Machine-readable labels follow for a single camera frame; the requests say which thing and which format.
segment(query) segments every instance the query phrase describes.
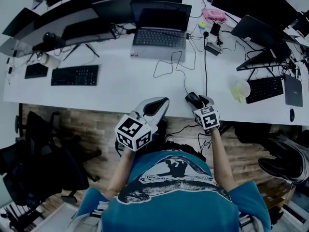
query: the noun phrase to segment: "white cup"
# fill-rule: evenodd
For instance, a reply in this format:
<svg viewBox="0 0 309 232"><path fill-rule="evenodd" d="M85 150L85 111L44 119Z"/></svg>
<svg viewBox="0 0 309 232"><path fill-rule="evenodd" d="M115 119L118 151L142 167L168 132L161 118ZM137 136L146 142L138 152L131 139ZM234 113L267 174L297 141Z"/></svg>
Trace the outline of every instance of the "white cup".
<svg viewBox="0 0 309 232"><path fill-rule="evenodd" d="M244 103L245 98L250 95L251 89L248 82L241 80L232 85L230 92L235 100Z"/></svg>

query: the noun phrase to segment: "laptop keyboard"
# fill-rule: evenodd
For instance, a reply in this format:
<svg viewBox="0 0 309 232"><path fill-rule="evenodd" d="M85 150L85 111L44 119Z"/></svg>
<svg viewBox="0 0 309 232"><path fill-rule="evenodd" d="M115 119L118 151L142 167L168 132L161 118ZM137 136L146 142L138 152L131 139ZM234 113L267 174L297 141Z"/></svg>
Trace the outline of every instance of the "laptop keyboard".
<svg viewBox="0 0 309 232"><path fill-rule="evenodd" d="M166 30L139 29L134 41L135 45L157 45L168 47L185 47L183 32Z"/></svg>

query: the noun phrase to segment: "laptop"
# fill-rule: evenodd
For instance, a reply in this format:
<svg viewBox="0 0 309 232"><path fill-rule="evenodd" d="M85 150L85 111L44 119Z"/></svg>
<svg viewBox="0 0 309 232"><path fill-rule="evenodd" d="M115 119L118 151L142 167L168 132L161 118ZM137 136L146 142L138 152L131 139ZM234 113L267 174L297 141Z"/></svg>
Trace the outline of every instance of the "laptop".
<svg viewBox="0 0 309 232"><path fill-rule="evenodd" d="M132 58L184 62L191 5L165 1L131 3L136 32Z"/></svg>
<svg viewBox="0 0 309 232"><path fill-rule="evenodd" d="M284 74L285 104L303 107L303 91L301 82L296 78Z"/></svg>

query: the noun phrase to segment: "table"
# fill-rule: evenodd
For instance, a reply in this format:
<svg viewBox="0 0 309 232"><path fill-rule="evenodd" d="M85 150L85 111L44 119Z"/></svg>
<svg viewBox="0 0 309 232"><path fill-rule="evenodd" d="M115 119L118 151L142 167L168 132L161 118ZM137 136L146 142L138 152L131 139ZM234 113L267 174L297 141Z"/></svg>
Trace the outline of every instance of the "table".
<svg viewBox="0 0 309 232"><path fill-rule="evenodd" d="M212 6L207 0L206 7ZM202 0L183 0L184 4L191 4L191 16L199 16L204 7ZM188 32L191 33L201 18L190 18ZM207 23L206 31L210 31L212 25ZM232 20L222 24L222 30L229 30L235 26ZM193 35L200 36L198 27ZM303 107L293 107L295 120L290 122L289 111L292 108L285 104L285 95L280 95L252 104L240 104L233 99L229 87L237 80L247 80L250 71L236 71L236 67L245 61L246 53L250 47L239 38L228 32L221 32L220 39L223 41L223 53L215 56L206 52L207 67L207 95L213 98L216 109L219 111L221 120L242 121L256 123L272 123L286 125L309 125L309 91L308 73L303 64L300 64L301 78L303 80ZM209 36L210 42L215 42L213 36ZM60 67L99 64L98 85L91 86L50 86L52 72L48 72L46 78L24 79L26 65L23 64L27 57L15 60L15 71L7 78L3 99L10 102L30 103L38 105L129 113L141 101L152 97L168 97L170 100L166 116L193 118L190 107L185 102L186 91L184 89L184 74L175 71L173 73L154 78L154 70L158 60L131 59L130 49L133 35L123 35L117 40L101 43L91 43L100 58L94 58L93 53L86 47L79 47L72 53ZM194 40L196 47L203 49L203 39ZM261 49L254 43L249 43L255 49ZM178 67L185 73L185 86L188 92L194 91L197 95L205 94L205 68L204 53L197 51L196 56L190 42L186 42L186 61L183 64L188 70ZM296 59L299 53L293 44L291 49ZM158 63L155 75L161 75L171 71L171 65ZM266 69L259 69L252 78L270 76Z"/></svg>

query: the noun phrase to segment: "black keyboard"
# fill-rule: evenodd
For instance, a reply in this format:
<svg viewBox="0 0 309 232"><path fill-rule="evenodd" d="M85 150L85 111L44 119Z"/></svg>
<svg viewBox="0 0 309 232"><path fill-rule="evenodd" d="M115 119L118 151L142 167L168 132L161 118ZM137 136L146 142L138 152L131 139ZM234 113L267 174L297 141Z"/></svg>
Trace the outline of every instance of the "black keyboard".
<svg viewBox="0 0 309 232"><path fill-rule="evenodd" d="M98 65L66 67L53 70L52 86L95 86L97 85Z"/></svg>
<svg viewBox="0 0 309 232"><path fill-rule="evenodd" d="M246 98L247 103L259 102L283 94L281 78L270 77L248 81L251 92Z"/></svg>
<svg viewBox="0 0 309 232"><path fill-rule="evenodd" d="M28 65L26 68L25 79L36 78L36 77L46 77L48 68L39 63Z"/></svg>
<svg viewBox="0 0 309 232"><path fill-rule="evenodd" d="M134 45L157 45L184 48L185 36L183 32L139 29L135 35Z"/></svg>

